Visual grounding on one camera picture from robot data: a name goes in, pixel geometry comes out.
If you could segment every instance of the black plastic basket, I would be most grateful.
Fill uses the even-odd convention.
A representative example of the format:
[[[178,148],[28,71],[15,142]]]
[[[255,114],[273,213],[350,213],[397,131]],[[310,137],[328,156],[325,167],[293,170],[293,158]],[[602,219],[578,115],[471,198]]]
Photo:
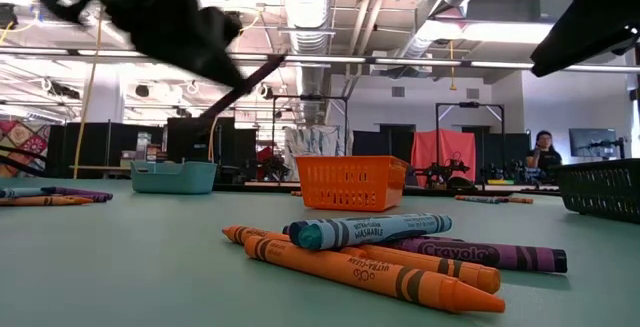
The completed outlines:
[[[555,171],[568,210],[640,223],[640,159],[582,163]]]

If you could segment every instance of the silver ductwork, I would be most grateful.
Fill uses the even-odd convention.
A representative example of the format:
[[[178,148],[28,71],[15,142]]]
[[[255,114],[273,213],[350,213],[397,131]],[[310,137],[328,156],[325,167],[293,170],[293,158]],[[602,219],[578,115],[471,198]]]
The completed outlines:
[[[431,43],[439,38],[435,33],[436,23],[432,19],[443,13],[451,13],[456,17],[464,17],[469,0],[420,0],[418,4],[418,28],[397,57],[420,58]]]
[[[286,0],[288,25],[293,28],[325,29],[329,27],[331,0]],[[325,55],[329,52],[327,34],[296,32],[291,34],[291,47],[295,54]],[[324,69],[297,67],[298,94],[320,94]],[[302,104],[305,123],[315,123],[319,106]]]

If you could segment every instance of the woman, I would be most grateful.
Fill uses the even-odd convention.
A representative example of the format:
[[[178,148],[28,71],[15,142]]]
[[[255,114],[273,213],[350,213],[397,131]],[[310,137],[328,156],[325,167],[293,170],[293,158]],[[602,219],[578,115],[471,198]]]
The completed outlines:
[[[562,156],[553,148],[553,137],[548,131],[536,135],[536,148],[527,155],[527,167],[539,168],[549,175],[549,167],[562,165]]]

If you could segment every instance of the white wall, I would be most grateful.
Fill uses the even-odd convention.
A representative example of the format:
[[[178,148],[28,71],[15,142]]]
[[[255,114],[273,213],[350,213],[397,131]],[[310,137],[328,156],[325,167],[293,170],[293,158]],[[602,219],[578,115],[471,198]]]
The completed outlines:
[[[331,77],[332,95],[342,93],[345,78]],[[467,88],[478,88],[478,102],[491,103],[491,86],[479,78],[455,80],[457,91],[449,89],[450,79],[434,82],[430,78],[402,78],[363,76],[358,81],[349,100],[349,123],[356,131],[378,131],[380,124],[415,124],[416,130],[432,131],[436,128],[435,104],[467,101]],[[391,97],[391,87],[405,87],[404,98]],[[491,126],[496,121],[486,109],[460,109],[455,107],[441,121],[442,128],[459,129],[456,126]],[[329,124],[344,124],[344,116],[330,108]]]
[[[514,72],[496,82],[491,89],[493,103],[502,104],[505,108],[505,132],[524,133],[524,94],[522,88],[522,72]]]
[[[569,128],[615,128],[618,137],[631,137],[632,103],[623,74],[559,72],[537,78],[523,72],[522,84],[525,127],[534,135],[551,132],[565,163],[585,160],[571,157]]]

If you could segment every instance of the teal plastic bin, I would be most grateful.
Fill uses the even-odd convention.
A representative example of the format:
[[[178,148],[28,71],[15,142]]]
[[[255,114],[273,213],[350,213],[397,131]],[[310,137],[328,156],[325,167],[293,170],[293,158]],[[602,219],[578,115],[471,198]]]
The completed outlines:
[[[205,194],[211,193],[216,177],[215,163],[147,163],[131,162],[133,190],[141,193]]]

